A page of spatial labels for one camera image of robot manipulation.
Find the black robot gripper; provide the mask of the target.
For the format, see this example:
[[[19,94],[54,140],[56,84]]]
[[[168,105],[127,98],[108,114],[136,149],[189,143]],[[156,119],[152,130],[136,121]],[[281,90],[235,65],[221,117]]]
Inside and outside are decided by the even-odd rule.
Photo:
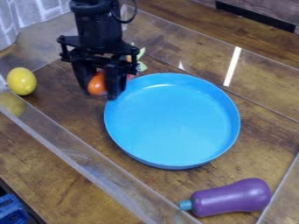
[[[88,84],[98,72],[106,68],[107,99],[114,101],[127,88],[127,74],[136,74],[140,50],[123,40],[122,25],[136,17],[138,6],[130,19],[120,16],[119,0],[70,0],[78,35],[58,37],[60,59],[70,62],[86,95]]]

